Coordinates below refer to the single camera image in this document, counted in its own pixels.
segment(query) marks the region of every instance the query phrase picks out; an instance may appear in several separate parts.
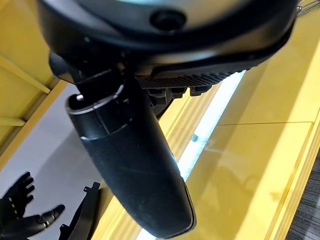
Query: black bracket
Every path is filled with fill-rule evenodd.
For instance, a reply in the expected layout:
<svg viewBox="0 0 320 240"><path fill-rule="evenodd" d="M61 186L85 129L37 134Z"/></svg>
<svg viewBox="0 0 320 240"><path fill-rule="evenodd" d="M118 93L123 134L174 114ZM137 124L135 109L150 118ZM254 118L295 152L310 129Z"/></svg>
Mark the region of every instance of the black bracket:
<svg viewBox="0 0 320 240"><path fill-rule="evenodd" d="M99 203L100 184L85 187L86 196L75 212L70 226L62 224L59 240L89 240L96 224L97 205Z"/></svg>

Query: light strip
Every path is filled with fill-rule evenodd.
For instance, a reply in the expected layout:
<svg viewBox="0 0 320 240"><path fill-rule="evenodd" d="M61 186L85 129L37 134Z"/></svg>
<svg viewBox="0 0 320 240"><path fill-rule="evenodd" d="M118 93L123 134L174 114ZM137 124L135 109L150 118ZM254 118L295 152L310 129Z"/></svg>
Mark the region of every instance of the light strip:
<svg viewBox="0 0 320 240"><path fill-rule="evenodd" d="M219 119L225 111L244 74L245 71L235 73L223 80L209 107L205 111L204 116L194 132L195 137L188 143L177 163L184 181L187 181L190 176L192 169L195 167L201 152L204 150L205 145L216 128ZM156 240L156 237L142 229L136 240Z"/></svg>

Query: gray wall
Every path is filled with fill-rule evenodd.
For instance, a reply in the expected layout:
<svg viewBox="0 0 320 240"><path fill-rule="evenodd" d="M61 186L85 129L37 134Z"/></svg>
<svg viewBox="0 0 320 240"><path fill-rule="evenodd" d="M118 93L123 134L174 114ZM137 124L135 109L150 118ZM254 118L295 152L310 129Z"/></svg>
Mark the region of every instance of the gray wall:
<svg viewBox="0 0 320 240"><path fill-rule="evenodd" d="M60 225L70 223L85 196L84 187L101 181L65 112L66 98L76 92L68 85L0 172L1 196L24 172L34 177L34 200L26 216L66 207L54 225L32 240L58 240Z"/></svg>

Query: robotic hand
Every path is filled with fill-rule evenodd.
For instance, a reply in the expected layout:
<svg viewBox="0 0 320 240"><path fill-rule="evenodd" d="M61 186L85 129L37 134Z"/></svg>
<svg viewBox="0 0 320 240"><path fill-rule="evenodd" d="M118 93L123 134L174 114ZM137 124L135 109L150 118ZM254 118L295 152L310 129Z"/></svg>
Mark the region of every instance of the robotic hand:
<svg viewBox="0 0 320 240"><path fill-rule="evenodd" d="M64 211L59 205L41 215L24 217L26 206L34 199L34 179L27 172L0 199L0 240L25 240L48 228Z"/></svg>

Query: gray carpet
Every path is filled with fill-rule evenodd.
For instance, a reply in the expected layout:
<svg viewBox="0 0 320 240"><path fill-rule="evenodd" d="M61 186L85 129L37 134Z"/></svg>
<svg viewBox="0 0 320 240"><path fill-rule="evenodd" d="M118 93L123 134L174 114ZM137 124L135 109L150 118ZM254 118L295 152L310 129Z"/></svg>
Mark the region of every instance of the gray carpet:
<svg viewBox="0 0 320 240"><path fill-rule="evenodd" d="M320 153L286 239L320 240Z"/></svg>

